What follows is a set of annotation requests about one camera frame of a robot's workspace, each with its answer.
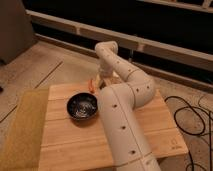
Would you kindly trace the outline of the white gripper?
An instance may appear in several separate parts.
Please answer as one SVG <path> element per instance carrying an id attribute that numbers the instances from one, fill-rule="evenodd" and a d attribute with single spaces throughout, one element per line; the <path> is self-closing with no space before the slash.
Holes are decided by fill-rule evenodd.
<path id="1" fill-rule="evenodd" d="M 96 76 L 96 86 L 99 89 L 107 87 L 107 86 L 109 86 L 109 85 L 111 85 L 113 83 L 114 83 L 114 78 L 113 77 L 102 78 L 100 75 Z"/>

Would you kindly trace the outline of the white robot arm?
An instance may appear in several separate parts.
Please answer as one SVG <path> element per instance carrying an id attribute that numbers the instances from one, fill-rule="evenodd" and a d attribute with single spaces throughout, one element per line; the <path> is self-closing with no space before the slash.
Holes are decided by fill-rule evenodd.
<path id="1" fill-rule="evenodd" d="M 100 90 L 98 109 L 116 171 L 161 171 L 134 109 L 149 103 L 155 95 L 154 80 L 143 70 L 117 55 L 115 41 L 95 46 L 100 58 L 100 77 L 116 72 L 122 83 Z"/>

